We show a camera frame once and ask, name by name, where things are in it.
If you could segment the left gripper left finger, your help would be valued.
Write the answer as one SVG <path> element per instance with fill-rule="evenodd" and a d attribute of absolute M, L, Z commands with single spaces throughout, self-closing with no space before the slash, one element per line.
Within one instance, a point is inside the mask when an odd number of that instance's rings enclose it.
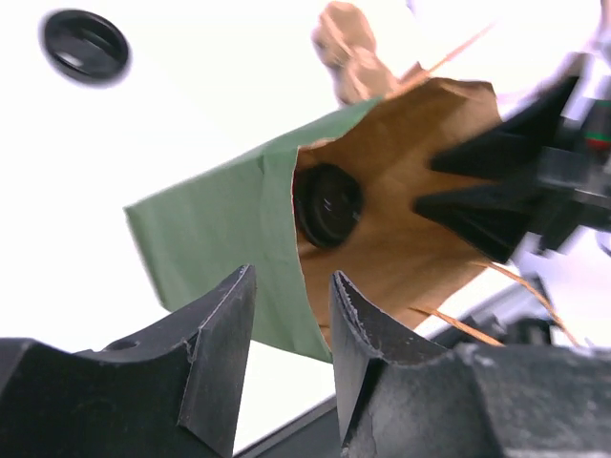
<path fill-rule="evenodd" d="M 1 342 L 5 457 L 229 457 L 253 327 L 256 272 L 103 350 Z"/>

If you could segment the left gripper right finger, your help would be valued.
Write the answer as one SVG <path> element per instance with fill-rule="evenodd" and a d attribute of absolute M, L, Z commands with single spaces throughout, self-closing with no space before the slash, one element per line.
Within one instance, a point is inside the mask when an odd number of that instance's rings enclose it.
<path fill-rule="evenodd" d="M 346 457 L 606 457 L 610 355 L 433 343 L 330 280 L 337 414 Z"/>

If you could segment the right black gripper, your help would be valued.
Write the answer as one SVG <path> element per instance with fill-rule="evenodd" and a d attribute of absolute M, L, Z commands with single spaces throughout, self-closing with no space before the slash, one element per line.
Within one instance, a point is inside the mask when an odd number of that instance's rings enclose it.
<path fill-rule="evenodd" d="M 540 253 L 561 250 L 581 226 L 608 232 L 610 93 L 571 94 L 578 81 L 564 78 L 521 112 L 429 160 L 436 172 L 500 180 L 536 159 L 541 192 L 519 183 L 477 185 L 416 198 L 413 212 L 501 263 L 533 218 Z"/>

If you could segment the brown and green paper bag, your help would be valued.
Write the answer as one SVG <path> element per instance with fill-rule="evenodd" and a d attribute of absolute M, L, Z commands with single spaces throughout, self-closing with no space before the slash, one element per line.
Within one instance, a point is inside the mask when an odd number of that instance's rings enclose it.
<path fill-rule="evenodd" d="M 242 264 L 257 273 L 253 337 L 320 361 L 330 358 L 328 282 L 345 272 L 400 323 L 416 327 L 465 287 L 488 257 L 411 209 L 420 195 L 474 185 L 426 160 L 500 120 L 494 86 L 448 73 L 327 114 L 126 210 L 162 305 L 177 310 Z M 341 167 L 364 192 L 348 240 L 321 249 L 297 228 L 294 176 Z"/>

